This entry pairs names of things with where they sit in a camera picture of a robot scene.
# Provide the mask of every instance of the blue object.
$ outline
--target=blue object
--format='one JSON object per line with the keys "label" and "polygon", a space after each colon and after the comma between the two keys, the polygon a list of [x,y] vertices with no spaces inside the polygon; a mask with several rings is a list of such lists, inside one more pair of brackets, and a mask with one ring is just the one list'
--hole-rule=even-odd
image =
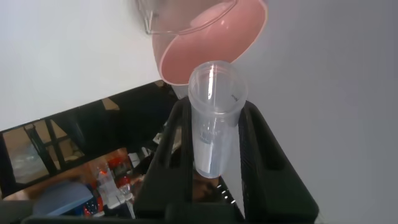
{"label": "blue object", "polygon": [[34,215],[62,215],[93,197],[84,184],[64,181],[47,189],[33,207]]}

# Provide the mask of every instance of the clear plastic tube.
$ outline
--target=clear plastic tube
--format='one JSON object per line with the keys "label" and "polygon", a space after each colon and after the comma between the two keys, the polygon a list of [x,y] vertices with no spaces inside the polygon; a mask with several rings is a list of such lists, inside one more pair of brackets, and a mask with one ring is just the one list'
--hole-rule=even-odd
{"label": "clear plastic tube", "polygon": [[228,62],[214,61],[192,73],[188,97],[192,105],[195,167],[206,178],[220,176],[228,161],[241,110],[248,98],[246,82]]}

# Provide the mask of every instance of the black holder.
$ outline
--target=black holder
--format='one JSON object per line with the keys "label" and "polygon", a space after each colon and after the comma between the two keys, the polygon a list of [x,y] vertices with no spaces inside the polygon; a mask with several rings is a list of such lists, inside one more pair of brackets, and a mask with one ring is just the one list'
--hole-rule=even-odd
{"label": "black holder", "polygon": [[[180,167],[171,169],[169,162],[179,119],[182,119],[181,164]],[[239,117],[239,140],[246,221],[313,223],[319,212],[317,204],[259,110],[248,101]],[[192,162],[191,104],[186,97],[175,104],[170,114],[162,142],[136,198],[134,209],[137,217],[167,218],[169,208],[178,204],[194,208]],[[217,205],[213,210],[221,211],[231,206]],[[216,218],[205,216],[213,221]]]}

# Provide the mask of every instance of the table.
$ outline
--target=table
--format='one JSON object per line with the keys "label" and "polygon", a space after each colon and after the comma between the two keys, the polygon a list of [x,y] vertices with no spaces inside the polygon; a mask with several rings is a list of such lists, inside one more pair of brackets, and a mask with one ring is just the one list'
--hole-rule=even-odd
{"label": "table", "polygon": [[128,0],[0,2],[0,131],[159,80]]}

